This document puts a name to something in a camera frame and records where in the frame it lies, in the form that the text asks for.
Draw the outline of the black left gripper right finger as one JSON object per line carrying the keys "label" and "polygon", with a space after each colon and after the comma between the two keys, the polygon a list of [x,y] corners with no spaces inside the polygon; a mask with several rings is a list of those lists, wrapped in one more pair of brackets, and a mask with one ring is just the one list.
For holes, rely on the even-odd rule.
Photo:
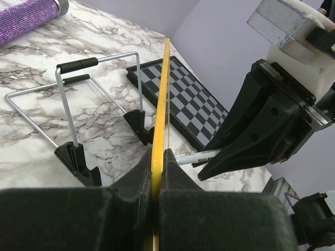
{"label": "black left gripper right finger", "polygon": [[164,152],[159,250],[297,250],[293,227],[273,195],[205,191]]}

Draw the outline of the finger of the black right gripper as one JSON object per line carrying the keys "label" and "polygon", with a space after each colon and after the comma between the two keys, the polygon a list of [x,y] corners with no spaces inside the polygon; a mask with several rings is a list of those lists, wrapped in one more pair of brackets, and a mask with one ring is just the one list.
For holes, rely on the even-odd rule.
{"label": "finger of the black right gripper", "polygon": [[288,149],[285,140],[296,117],[297,103],[284,94],[270,96],[253,122],[201,170],[198,179],[280,161]]}
{"label": "finger of the black right gripper", "polygon": [[225,148],[233,143],[259,114],[269,93],[270,75],[249,72],[226,119],[203,151]]}

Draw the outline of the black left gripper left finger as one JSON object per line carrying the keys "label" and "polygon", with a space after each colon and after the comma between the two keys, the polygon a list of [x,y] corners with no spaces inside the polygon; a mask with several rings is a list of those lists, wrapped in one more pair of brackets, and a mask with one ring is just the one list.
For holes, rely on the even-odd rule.
{"label": "black left gripper left finger", "polygon": [[109,187],[1,191],[1,250],[151,250],[151,150]]}

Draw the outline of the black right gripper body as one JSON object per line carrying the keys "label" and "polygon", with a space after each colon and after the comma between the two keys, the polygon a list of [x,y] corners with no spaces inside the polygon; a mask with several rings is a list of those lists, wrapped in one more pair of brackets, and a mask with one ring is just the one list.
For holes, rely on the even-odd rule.
{"label": "black right gripper body", "polygon": [[250,148],[260,165],[285,162],[317,131],[331,126],[331,98],[314,95],[279,64],[259,60],[250,75],[258,84]]}

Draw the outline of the white marker pen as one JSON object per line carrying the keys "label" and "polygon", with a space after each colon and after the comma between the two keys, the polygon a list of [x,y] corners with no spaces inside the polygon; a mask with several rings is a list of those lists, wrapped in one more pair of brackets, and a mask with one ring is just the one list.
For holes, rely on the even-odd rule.
{"label": "white marker pen", "polygon": [[207,162],[207,161],[212,160],[220,152],[221,152],[221,149],[197,152],[197,153],[177,157],[176,161],[179,165]]}

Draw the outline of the yellow framed whiteboard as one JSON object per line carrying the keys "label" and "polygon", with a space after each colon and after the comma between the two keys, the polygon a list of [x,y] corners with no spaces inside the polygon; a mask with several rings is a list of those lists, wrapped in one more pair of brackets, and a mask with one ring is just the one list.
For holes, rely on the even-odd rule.
{"label": "yellow framed whiteboard", "polygon": [[170,128],[170,38],[165,40],[157,114],[151,154],[153,249],[159,249],[158,207],[164,167],[165,129]]}

